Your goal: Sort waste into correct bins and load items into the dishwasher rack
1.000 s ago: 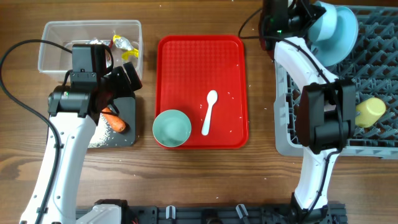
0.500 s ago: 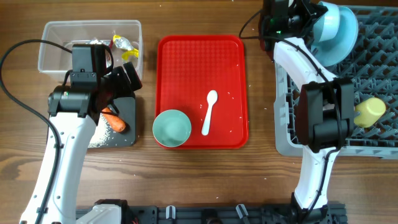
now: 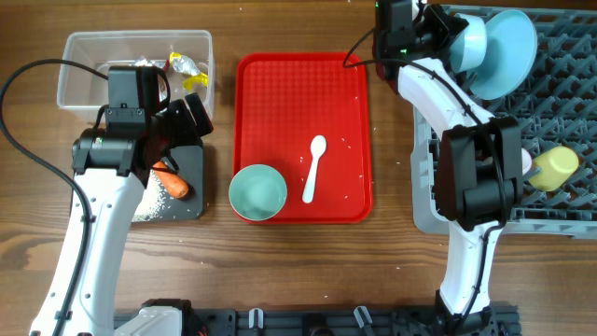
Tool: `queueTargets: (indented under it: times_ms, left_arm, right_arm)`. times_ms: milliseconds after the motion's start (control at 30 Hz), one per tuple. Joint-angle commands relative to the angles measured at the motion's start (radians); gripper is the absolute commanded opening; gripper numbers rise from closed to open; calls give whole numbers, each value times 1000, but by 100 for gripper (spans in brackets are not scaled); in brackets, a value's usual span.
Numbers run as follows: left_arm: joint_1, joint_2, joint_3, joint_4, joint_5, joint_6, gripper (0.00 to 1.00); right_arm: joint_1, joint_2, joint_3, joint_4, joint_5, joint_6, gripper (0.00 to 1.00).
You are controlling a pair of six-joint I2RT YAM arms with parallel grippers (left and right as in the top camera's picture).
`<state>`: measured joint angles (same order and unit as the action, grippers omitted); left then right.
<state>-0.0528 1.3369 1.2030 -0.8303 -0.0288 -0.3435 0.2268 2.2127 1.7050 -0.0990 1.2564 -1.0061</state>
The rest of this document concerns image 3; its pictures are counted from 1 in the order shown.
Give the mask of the light blue bowl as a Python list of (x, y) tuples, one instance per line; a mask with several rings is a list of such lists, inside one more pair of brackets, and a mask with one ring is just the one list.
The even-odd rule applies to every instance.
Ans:
[(458, 74), (479, 67), (486, 54), (487, 32), (482, 18), (456, 14), (467, 21), (466, 28), (455, 38), (450, 47), (451, 70)]

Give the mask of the red snack wrapper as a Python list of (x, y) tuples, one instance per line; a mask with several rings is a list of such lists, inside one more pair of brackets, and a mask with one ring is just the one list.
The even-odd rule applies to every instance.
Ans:
[(169, 71), (169, 68), (170, 68), (170, 61), (166, 60), (161, 69), (164, 71), (164, 73), (167, 73)]

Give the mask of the yellow snack wrapper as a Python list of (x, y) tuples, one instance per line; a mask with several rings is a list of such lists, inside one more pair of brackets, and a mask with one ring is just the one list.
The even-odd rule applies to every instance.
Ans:
[(209, 77), (187, 55), (171, 52), (169, 63), (176, 73), (185, 76), (183, 80), (183, 89), (185, 91), (191, 92), (196, 84), (201, 84), (205, 88), (208, 87)]

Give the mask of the orange carrot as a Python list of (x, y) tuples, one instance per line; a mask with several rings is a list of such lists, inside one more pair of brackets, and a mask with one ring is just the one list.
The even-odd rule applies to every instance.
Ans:
[(187, 182), (177, 174), (171, 173), (163, 161), (156, 162), (152, 169), (170, 196), (175, 199), (184, 199), (187, 196), (189, 193)]

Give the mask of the large light blue plate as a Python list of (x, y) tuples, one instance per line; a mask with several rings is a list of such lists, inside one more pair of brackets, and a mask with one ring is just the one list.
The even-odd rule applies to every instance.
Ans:
[(487, 48), (474, 70), (470, 90), (482, 100), (494, 100), (516, 90), (529, 75), (537, 51), (535, 26), (520, 10), (509, 9), (485, 25)]

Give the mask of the white rice pile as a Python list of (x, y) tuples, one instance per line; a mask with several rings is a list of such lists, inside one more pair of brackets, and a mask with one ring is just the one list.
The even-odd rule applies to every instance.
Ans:
[(176, 216), (167, 214), (167, 210), (171, 208), (169, 201), (172, 199), (173, 197), (162, 186), (158, 176), (151, 172), (142, 201), (137, 206), (132, 221), (148, 222), (159, 219), (176, 219)]

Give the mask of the green bowl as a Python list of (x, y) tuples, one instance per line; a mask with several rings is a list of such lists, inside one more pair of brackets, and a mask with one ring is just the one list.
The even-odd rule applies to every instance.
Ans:
[(264, 221), (275, 217), (285, 206), (287, 185), (273, 167), (253, 164), (231, 179), (229, 202), (243, 219)]

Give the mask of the pink plastic cup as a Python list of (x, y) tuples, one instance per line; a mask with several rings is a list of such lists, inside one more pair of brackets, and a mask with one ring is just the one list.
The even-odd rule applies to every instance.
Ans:
[(533, 167), (533, 158), (531, 154), (526, 150), (521, 150), (521, 163), (522, 163), (522, 174), (526, 175)]

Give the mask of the yellow plastic cup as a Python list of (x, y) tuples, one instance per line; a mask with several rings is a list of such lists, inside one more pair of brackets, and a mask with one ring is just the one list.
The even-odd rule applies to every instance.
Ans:
[(529, 178), (529, 183), (542, 191), (559, 188), (578, 168), (579, 158), (569, 147), (554, 147), (533, 159), (539, 172)]

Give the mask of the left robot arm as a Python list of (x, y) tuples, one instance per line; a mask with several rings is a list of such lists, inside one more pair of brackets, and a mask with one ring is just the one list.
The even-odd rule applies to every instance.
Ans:
[(110, 335), (127, 235), (155, 163), (177, 148), (202, 159), (213, 129), (197, 94), (160, 96), (167, 82), (155, 66), (113, 66), (107, 74), (105, 126), (73, 144), (75, 189), (67, 232), (33, 335)]

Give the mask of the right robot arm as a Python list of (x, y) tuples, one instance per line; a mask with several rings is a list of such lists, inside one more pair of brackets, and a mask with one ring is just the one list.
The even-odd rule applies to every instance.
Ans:
[(422, 1), (379, 1), (375, 16), (378, 76), (423, 115), (440, 144), (434, 188), (449, 254), (434, 313), (422, 323), (435, 335), (498, 334), (488, 285), (495, 246), (522, 198), (521, 128), (475, 103), (451, 77), (487, 65), (498, 39), (491, 23)]

